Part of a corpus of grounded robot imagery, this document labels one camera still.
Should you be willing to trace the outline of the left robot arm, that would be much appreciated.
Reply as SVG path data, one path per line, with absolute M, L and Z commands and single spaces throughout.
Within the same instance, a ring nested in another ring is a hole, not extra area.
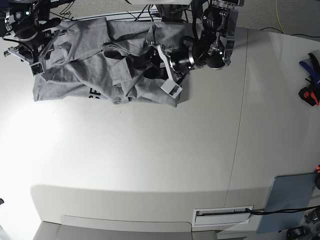
M 192 36 L 183 35 L 178 47 L 164 49 L 169 70 L 156 47 L 151 46 L 142 56 L 133 57 L 129 62 L 129 71 L 135 76 L 143 71 L 149 79 L 167 79 L 173 73 L 175 82 L 181 84 L 187 74 L 196 68 L 208 66 L 220 70 L 231 63 L 235 45 L 235 30 L 239 11 L 244 5 L 242 0 L 192 0 L 189 4 L 158 4 L 158 16 L 166 23 L 183 23 L 187 12 L 192 13 Z

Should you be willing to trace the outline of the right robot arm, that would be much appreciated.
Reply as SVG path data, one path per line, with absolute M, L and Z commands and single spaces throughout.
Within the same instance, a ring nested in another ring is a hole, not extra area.
M 69 4 L 70 0 L 8 0 L 1 18 L 5 31 L 2 40 L 16 43 L 13 49 L 23 60 L 34 64 L 45 53 L 54 38 L 51 30 L 61 23 L 59 17 L 50 19 L 51 9 Z

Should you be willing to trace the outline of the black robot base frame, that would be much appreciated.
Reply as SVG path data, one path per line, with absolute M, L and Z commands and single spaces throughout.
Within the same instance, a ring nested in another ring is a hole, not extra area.
M 63 21 L 105 18 L 129 22 L 199 22 L 202 11 L 191 0 L 50 0 L 50 17 Z

